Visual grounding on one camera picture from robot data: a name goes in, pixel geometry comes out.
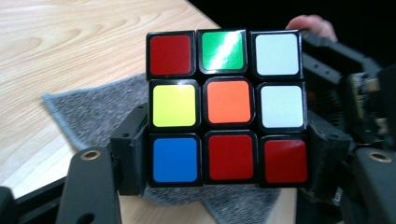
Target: wooden table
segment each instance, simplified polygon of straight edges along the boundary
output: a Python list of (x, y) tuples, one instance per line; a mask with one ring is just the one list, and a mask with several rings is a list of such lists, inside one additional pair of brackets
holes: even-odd
[[(0, 1), (0, 186), (16, 198), (67, 173), (76, 151), (44, 93), (100, 86), (145, 72), (146, 34), (219, 28), (183, 0)], [(284, 189), (269, 223), (293, 223)], [(200, 203), (161, 207), (121, 196), (123, 223), (215, 223)]]

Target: screw hole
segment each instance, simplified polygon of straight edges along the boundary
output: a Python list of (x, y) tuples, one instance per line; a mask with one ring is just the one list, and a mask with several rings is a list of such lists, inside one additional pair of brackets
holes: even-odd
[(84, 161), (93, 161), (96, 158), (100, 157), (101, 152), (98, 150), (87, 151), (81, 155), (81, 159)]
[(392, 161), (392, 159), (389, 156), (382, 154), (380, 152), (370, 152), (369, 157), (375, 161), (381, 161), (381, 162), (391, 162)]

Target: gray cloth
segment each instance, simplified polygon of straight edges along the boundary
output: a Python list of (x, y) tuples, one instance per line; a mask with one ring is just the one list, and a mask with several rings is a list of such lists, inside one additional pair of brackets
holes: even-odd
[[(137, 105), (148, 101), (145, 74), (97, 88), (44, 94), (42, 99), (76, 150), (105, 147), (112, 132)], [(156, 189), (144, 197), (162, 206), (200, 201), (219, 224), (265, 223), (280, 189), (253, 185), (210, 185), (200, 188)]]

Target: black background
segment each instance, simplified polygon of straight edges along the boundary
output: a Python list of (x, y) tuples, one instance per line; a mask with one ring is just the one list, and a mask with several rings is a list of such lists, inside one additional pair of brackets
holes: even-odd
[(396, 64), (396, 2), (189, 1), (221, 28), (283, 30), (296, 16), (317, 14), (332, 23), (340, 43), (382, 67)]

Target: cube face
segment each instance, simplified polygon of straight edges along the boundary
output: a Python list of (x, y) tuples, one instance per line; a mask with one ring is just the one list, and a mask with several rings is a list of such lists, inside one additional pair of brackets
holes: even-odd
[(205, 136), (206, 183), (254, 183), (257, 137), (251, 131), (212, 131)]
[(308, 181), (306, 143), (299, 135), (268, 135), (259, 146), (262, 186), (303, 186)]
[(259, 125), (265, 133), (300, 133), (306, 129), (304, 83), (263, 83), (257, 94)]
[(306, 185), (299, 31), (161, 32), (147, 43), (152, 187)]
[(151, 177), (154, 187), (201, 186), (201, 141), (195, 134), (152, 134)]
[(204, 116), (213, 126), (247, 127), (254, 118), (253, 86), (244, 77), (212, 77), (203, 89)]
[(245, 30), (198, 30), (198, 65), (203, 74), (245, 74)]
[(200, 87), (195, 80), (151, 80), (148, 87), (152, 131), (195, 130), (200, 125)]
[(252, 73), (262, 80), (303, 78), (299, 32), (251, 32)]
[(150, 33), (147, 36), (147, 77), (191, 77), (195, 73), (195, 32)]

